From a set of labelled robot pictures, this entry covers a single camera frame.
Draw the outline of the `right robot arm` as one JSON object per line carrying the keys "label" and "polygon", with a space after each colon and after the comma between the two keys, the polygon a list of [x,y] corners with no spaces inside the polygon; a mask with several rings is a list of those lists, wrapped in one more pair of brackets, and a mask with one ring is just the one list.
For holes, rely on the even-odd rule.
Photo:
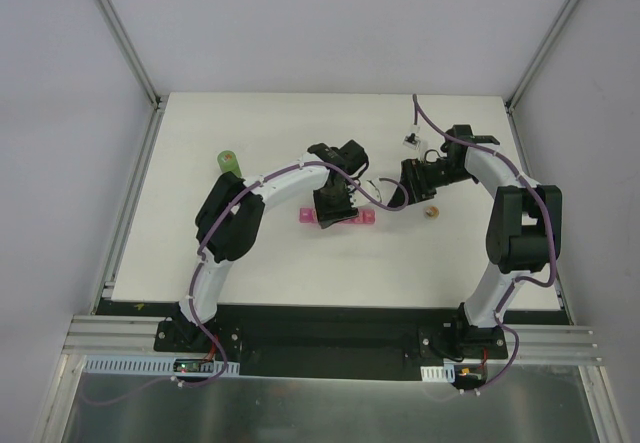
{"label": "right robot arm", "polygon": [[472,180],[493,199],[485,237],[489,263],[472,295],[451,323],[427,334],[433,356],[461,362],[484,356],[504,358],[501,317],[520,286],[534,274],[553,269],[561,248],[562,193],[523,175],[503,155],[499,141],[476,135],[468,125],[445,133],[441,156],[433,161],[405,159],[392,208],[431,200],[439,188]]}

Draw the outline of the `pink weekly pill organizer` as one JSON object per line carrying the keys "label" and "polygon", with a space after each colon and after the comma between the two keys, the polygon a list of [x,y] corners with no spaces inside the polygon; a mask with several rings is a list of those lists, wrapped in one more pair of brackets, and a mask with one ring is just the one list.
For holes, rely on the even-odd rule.
{"label": "pink weekly pill organizer", "polygon": [[373,225],[376,213],[373,209],[357,209],[355,212],[319,216],[315,208],[303,207],[299,209],[298,219],[302,224],[316,224],[322,228],[333,224]]}

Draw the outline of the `brown bottle cap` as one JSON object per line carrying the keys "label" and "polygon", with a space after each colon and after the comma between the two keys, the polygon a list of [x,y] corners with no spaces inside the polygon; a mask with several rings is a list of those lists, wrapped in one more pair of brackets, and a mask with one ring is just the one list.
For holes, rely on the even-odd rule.
{"label": "brown bottle cap", "polygon": [[436,219],[439,217],[440,211],[436,206],[427,206],[424,208],[424,215],[428,219]]}

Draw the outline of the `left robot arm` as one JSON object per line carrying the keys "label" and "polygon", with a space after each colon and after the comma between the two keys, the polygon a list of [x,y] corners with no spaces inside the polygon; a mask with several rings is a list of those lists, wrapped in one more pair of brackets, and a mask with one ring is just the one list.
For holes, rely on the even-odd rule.
{"label": "left robot arm", "polygon": [[267,174],[240,178],[223,173],[195,218],[197,264],[186,296],[171,317],[179,343],[191,352],[209,345],[212,330],[206,322],[217,312],[232,264],[253,247],[269,209],[310,193],[320,228],[354,219],[358,209],[351,189],[368,166],[364,148],[350,140],[340,148],[314,144],[295,161]]}

